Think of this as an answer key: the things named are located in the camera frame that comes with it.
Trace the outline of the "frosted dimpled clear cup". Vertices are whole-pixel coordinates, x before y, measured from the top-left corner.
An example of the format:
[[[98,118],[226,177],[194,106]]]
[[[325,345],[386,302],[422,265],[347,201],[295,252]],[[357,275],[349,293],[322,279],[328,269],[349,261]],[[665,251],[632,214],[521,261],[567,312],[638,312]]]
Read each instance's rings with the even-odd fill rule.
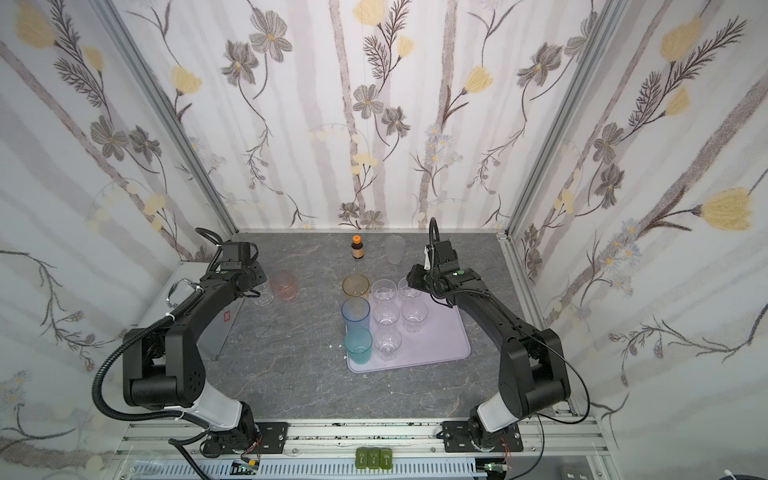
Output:
[[[399,264],[405,254],[406,240],[400,235],[389,235],[384,241],[385,258],[392,265]]]
[[[422,292],[410,287],[407,278],[403,277],[398,282],[398,294],[403,301],[407,301],[418,298]]]

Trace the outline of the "clear faceted glass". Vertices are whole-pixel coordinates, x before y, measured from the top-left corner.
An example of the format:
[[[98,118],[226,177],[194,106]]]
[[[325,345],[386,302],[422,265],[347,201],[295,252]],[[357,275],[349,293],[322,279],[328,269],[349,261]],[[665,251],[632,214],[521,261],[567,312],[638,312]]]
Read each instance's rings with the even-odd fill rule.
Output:
[[[402,334],[395,326],[380,327],[373,336],[377,355],[384,362],[393,361],[402,345]]]
[[[427,305],[417,298],[404,301],[401,306],[403,325],[410,333],[418,333],[425,326],[429,315]]]
[[[251,300],[258,307],[271,304],[274,301],[274,293],[272,292],[269,283],[264,282],[254,287],[251,290]]]
[[[400,307],[394,301],[377,302],[372,310],[373,319],[379,328],[394,327],[400,320]]]
[[[393,301],[398,295],[398,286],[390,279],[378,279],[371,285],[370,294],[377,303]]]

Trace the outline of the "pink plastic cup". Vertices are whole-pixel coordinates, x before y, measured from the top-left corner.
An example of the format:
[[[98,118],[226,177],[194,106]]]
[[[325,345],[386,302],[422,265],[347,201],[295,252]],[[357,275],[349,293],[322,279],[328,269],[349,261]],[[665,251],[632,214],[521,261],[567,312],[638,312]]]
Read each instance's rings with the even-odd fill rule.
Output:
[[[291,272],[279,270],[269,275],[270,287],[275,296],[283,301],[290,301],[297,295],[296,278]]]

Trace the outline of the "yellow plastic cup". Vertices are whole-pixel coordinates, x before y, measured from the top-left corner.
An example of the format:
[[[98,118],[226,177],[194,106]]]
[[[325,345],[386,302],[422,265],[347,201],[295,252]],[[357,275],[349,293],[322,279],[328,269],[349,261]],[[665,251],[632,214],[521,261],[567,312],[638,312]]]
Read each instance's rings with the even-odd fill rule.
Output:
[[[342,281],[342,291],[347,297],[367,299],[370,291],[370,280],[360,273],[350,274]]]

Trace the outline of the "blue plastic cup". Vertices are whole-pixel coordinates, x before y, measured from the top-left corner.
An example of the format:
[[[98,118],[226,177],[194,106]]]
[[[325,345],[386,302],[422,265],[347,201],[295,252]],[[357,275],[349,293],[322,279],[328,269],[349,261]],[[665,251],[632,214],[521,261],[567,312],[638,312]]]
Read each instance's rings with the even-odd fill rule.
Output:
[[[357,329],[370,330],[371,305],[364,297],[349,297],[341,306],[345,332]]]

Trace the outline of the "teal plastic cup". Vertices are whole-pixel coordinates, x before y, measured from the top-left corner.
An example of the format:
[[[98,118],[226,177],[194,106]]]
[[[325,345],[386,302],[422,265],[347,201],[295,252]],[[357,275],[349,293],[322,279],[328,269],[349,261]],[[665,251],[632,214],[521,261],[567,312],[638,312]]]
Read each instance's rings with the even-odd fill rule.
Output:
[[[352,327],[344,337],[344,348],[348,359],[357,365],[366,364],[372,355],[373,337],[364,327]]]

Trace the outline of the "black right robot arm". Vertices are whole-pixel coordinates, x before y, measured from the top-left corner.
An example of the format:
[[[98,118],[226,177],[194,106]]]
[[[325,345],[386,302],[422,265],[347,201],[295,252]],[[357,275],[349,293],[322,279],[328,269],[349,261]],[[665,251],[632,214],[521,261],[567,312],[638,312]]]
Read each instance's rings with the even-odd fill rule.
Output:
[[[432,235],[425,261],[411,268],[407,281],[409,287],[469,315],[499,352],[497,392],[474,407],[468,420],[476,448],[491,447],[510,426],[570,397],[559,336],[520,319],[478,273],[462,269],[450,241]]]

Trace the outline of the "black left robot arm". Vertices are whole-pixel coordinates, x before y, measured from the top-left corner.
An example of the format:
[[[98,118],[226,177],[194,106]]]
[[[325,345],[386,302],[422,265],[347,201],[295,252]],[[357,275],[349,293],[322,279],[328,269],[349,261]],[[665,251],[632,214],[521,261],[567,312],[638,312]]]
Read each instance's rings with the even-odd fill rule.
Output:
[[[225,307],[255,293],[266,276],[252,242],[223,241],[192,294],[160,320],[131,330],[97,370],[91,398],[106,417],[123,422],[182,420],[203,431],[215,450],[244,452],[261,438],[251,408],[206,378],[198,340]],[[122,365],[123,399],[133,412],[109,405],[103,383]]]

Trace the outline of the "lilac plastic tray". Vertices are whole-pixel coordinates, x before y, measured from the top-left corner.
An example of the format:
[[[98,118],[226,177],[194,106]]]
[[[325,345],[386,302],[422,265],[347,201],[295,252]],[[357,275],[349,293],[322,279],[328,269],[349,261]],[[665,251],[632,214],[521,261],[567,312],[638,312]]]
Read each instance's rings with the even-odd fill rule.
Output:
[[[402,345],[396,358],[390,362],[382,361],[377,355],[373,340],[372,355],[366,364],[354,364],[347,357],[347,366],[351,372],[363,374],[396,370],[462,360],[470,355],[471,347],[458,309],[441,305],[424,293],[417,299],[422,300],[429,309],[428,319],[423,329],[418,333],[408,332],[403,325],[403,317],[400,316],[395,327],[402,334]],[[399,294],[393,301],[400,307],[401,313],[404,301]],[[377,302],[370,298],[369,303],[371,305],[369,331],[373,337],[379,328],[372,313]]]

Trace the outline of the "silver metal case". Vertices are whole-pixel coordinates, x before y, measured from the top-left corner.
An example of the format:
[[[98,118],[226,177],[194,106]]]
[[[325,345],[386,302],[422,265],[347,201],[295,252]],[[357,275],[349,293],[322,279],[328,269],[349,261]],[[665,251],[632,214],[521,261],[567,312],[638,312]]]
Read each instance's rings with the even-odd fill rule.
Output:
[[[201,262],[182,262],[177,266],[135,328],[149,327],[171,312],[167,298],[170,298],[173,304],[186,300],[194,293],[193,283],[200,281],[206,273],[206,268],[207,264]],[[194,308],[195,316],[192,317],[191,325],[203,360],[219,359],[243,301],[243,298],[236,298],[226,306],[214,310],[210,302],[205,300],[201,308],[200,305]]]

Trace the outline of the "brown bottle orange cap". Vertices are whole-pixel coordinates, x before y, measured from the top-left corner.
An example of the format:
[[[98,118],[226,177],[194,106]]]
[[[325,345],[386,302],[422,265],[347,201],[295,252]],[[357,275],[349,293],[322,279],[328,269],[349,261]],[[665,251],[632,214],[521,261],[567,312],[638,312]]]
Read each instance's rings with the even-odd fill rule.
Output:
[[[352,255],[354,259],[362,259],[365,255],[364,244],[360,235],[354,235],[351,243]]]

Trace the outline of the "green connector block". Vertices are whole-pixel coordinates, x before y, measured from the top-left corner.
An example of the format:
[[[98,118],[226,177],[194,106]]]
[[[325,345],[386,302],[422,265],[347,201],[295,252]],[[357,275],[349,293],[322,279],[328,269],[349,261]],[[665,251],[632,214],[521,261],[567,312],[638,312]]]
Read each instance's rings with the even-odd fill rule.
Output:
[[[355,452],[355,468],[358,470],[393,469],[393,452],[389,448],[359,447]]]

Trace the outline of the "aluminium rail frame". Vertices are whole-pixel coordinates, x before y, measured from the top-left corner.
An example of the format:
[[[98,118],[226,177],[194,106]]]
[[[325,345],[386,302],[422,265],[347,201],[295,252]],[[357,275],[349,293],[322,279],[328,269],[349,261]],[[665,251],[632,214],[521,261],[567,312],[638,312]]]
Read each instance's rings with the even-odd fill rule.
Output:
[[[618,479],[593,420],[523,420],[492,447],[462,419],[266,420],[253,446],[227,453],[175,422],[132,424],[113,479]]]

